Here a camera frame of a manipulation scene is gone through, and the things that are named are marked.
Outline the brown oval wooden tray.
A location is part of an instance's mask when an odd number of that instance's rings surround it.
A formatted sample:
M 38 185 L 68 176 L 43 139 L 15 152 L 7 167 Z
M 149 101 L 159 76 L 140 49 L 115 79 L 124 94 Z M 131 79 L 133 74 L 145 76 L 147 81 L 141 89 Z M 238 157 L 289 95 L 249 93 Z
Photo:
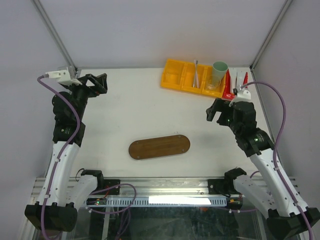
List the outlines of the brown oval wooden tray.
M 185 135 L 177 134 L 136 140 L 130 144 L 128 153 L 134 160 L 141 161 L 184 154 L 190 146 Z

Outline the clear plastic cup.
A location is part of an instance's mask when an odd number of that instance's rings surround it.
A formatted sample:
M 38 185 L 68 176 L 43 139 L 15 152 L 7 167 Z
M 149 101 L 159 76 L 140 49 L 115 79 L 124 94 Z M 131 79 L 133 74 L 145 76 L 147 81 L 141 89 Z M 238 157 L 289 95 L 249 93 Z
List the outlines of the clear plastic cup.
M 215 90 L 221 84 L 221 78 L 218 75 L 211 74 L 206 78 L 205 89 L 206 90 Z

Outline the green plastic cup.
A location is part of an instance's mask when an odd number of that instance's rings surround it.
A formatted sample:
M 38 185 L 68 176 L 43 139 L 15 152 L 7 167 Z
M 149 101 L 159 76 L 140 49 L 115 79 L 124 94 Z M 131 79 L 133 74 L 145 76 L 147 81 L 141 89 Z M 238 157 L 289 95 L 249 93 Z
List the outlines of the green plastic cup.
M 214 62 L 212 65 L 213 79 L 216 81 L 221 81 L 224 78 L 228 68 L 228 65 L 223 61 Z

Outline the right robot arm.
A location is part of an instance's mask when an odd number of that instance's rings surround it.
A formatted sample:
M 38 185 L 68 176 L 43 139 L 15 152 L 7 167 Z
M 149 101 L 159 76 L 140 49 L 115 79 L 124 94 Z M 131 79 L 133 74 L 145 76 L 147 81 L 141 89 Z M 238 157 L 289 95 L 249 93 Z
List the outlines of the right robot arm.
M 206 110 L 211 122 L 220 113 L 217 123 L 231 129 L 239 148 L 261 174 L 268 191 L 264 191 L 240 167 L 224 174 L 214 190 L 222 195 L 243 194 L 265 217 L 269 231 L 277 240 L 308 231 L 320 219 L 316 207 L 309 207 L 296 190 L 276 153 L 269 135 L 257 127 L 252 102 L 230 102 L 217 98 Z

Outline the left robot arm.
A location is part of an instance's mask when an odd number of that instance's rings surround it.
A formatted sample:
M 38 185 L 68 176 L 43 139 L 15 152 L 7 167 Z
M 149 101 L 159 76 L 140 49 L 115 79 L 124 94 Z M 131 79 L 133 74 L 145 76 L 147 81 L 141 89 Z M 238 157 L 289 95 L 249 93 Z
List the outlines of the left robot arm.
M 107 74 L 71 78 L 60 70 L 46 72 L 37 81 L 54 93 L 53 146 L 44 185 L 36 202 L 26 206 L 24 215 L 38 230 L 71 232 L 88 196 L 100 194 L 105 188 L 102 171 L 86 169 L 72 190 L 67 190 L 85 134 L 82 119 L 88 99 L 107 93 Z

